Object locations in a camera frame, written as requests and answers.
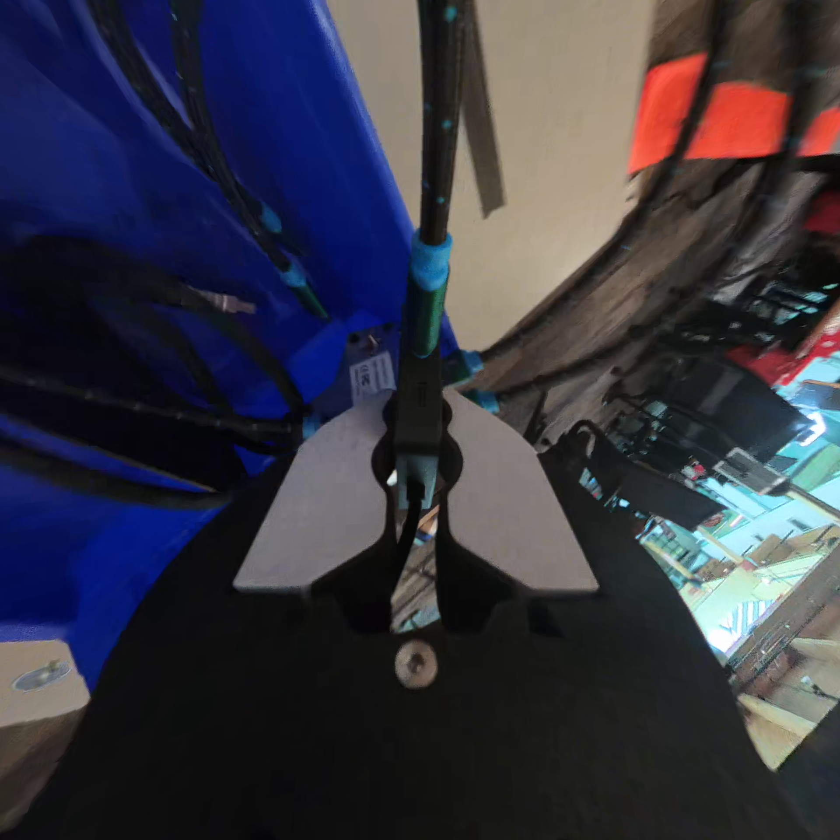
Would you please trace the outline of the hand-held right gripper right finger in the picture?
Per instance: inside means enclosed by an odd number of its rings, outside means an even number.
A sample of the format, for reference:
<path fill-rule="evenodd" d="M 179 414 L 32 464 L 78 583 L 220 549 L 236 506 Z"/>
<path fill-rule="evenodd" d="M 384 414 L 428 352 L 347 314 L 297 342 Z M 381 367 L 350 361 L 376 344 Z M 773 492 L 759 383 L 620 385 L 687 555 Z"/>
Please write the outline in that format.
<path fill-rule="evenodd" d="M 447 389 L 438 517 L 438 612 L 482 632 L 499 606 L 591 597 L 599 584 L 534 448 Z"/>

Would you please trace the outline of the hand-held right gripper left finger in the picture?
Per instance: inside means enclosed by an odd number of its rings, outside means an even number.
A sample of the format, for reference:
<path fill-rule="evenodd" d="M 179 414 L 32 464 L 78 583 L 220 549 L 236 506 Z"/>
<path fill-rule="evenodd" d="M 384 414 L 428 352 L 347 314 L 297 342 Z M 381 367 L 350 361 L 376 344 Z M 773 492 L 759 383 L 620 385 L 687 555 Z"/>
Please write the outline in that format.
<path fill-rule="evenodd" d="M 378 394 L 300 446 L 234 578 L 243 594 L 332 598 L 353 630 L 387 633 L 402 568 Z"/>

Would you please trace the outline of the black adapter with short cable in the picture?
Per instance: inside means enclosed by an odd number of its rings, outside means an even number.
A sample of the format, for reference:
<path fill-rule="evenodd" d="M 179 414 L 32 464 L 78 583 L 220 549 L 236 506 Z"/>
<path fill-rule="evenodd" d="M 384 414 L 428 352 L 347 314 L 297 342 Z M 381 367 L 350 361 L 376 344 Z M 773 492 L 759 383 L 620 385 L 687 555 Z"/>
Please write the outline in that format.
<path fill-rule="evenodd" d="M 398 507 L 406 512 L 390 576 L 396 585 L 413 546 L 422 514 L 432 507 L 443 436 L 440 349 L 420 358 L 404 353 L 394 409 L 394 456 Z"/>

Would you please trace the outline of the blue plastic bin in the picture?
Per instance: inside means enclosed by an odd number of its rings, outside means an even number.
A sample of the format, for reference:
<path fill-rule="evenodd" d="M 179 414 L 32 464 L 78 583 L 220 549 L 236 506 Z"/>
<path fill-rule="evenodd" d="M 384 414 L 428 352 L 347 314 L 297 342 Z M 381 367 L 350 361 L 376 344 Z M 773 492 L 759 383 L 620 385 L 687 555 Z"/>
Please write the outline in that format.
<path fill-rule="evenodd" d="M 351 408 L 349 335 L 400 318 L 408 215 L 327 2 L 205 2 L 203 70 L 234 172 L 280 216 L 330 319 L 307 312 L 217 185 L 133 92 L 87 2 L 2 2 L 2 364 L 158 406 L 218 404 L 144 314 L 188 339 L 231 413 L 293 413 L 205 311 L 85 296 L 122 258 L 254 303 L 236 321 L 316 414 Z M 57 643 L 89 692 L 208 502 L 272 460 L 226 434 L 2 382 L 2 643 Z"/>

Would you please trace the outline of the orange traffic cone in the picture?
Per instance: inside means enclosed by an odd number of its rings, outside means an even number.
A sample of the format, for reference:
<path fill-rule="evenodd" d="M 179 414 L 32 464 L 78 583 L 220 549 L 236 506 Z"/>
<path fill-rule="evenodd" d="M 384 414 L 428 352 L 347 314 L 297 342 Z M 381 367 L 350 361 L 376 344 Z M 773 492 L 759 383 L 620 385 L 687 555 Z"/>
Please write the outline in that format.
<path fill-rule="evenodd" d="M 626 165 L 628 175 L 657 165 L 671 154 L 706 62 L 707 54 L 701 51 L 647 72 Z M 786 92 L 745 80 L 719 82 L 685 158 L 751 160 L 776 152 L 790 105 Z M 798 155 L 837 154 L 838 144 L 839 108 L 835 104 L 809 119 Z"/>

